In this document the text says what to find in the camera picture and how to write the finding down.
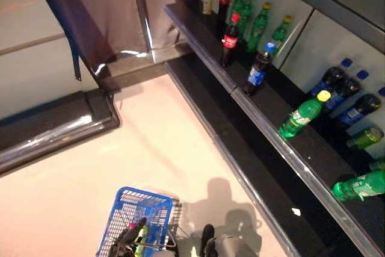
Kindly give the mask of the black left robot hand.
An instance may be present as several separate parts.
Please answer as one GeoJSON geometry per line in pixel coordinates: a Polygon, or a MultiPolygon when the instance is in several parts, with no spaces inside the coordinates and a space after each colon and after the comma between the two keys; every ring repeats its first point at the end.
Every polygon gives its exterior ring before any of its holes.
{"type": "Polygon", "coordinates": [[[139,233],[146,224],[147,219],[141,218],[132,228],[124,229],[109,249],[109,257],[135,256],[137,250],[136,241],[139,233]]]}

